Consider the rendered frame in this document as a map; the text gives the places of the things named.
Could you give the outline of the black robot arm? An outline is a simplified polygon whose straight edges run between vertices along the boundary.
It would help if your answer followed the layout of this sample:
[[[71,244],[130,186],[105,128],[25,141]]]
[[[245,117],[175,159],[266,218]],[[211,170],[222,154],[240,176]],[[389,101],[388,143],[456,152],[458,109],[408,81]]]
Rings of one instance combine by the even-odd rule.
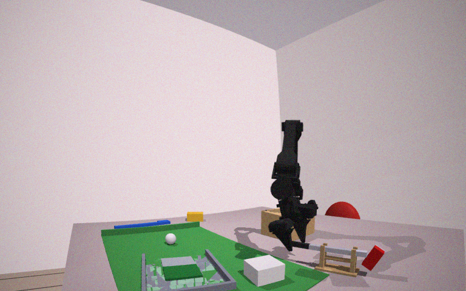
[[[309,200],[308,203],[300,203],[303,199],[303,189],[300,186],[300,166],[297,156],[298,140],[302,135],[303,123],[300,120],[286,120],[282,122],[282,131],[284,131],[282,152],[277,155],[277,161],[274,163],[272,179],[276,180],[270,188],[271,195],[277,200],[296,196],[299,200],[297,204],[293,203],[292,218],[311,219],[317,215],[319,208],[316,201]]]

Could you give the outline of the white golf ball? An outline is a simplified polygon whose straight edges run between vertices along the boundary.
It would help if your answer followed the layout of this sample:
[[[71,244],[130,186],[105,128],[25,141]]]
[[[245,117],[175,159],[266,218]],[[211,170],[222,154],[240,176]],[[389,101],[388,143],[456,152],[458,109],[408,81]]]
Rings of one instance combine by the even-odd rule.
[[[170,234],[167,234],[167,236],[165,237],[165,240],[168,244],[174,244],[177,239],[173,233],[170,233]]]

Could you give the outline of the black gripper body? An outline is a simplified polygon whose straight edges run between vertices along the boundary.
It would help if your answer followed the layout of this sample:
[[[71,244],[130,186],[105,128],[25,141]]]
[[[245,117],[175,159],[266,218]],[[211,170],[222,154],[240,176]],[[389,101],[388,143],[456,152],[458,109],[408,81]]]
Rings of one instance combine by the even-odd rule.
[[[268,229],[269,232],[281,232],[285,230],[289,230],[293,223],[295,222],[304,222],[307,218],[298,217],[297,219],[292,218],[292,206],[293,203],[297,204],[299,199],[295,197],[287,198],[283,200],[279,200],[279,204],[276,204],[277,207],[280,208],[282,216],[279,217],[279,220],[273,221],[269,224]]]

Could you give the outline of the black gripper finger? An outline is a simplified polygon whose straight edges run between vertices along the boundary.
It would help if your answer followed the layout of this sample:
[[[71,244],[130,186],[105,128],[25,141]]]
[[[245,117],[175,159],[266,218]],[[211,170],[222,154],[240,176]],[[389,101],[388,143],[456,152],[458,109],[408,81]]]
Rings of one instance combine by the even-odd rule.
[[[281,231],[281,232],[272,232],[275,236],[282,242],[282,244],[288,249],[288,251],[292,251],[292,238],[291,233],[294,228],[290,228],[289,230]]]
[[[295,231],[297,232],[297,235],[299,236],[299,239],[301,240],[302,243],[305,243],[306,226],[310,222],[310,220],[311,219],[308,219],[304,222],[295,222],[292,225],[295,228]]]

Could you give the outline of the white cube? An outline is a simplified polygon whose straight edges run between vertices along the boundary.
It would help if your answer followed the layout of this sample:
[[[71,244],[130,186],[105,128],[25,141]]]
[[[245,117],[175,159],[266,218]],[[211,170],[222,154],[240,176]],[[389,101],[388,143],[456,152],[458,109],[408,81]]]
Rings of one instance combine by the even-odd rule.
[[[285,264],[271,255],[244,259],[244,275],[256,286],[285,279]]]

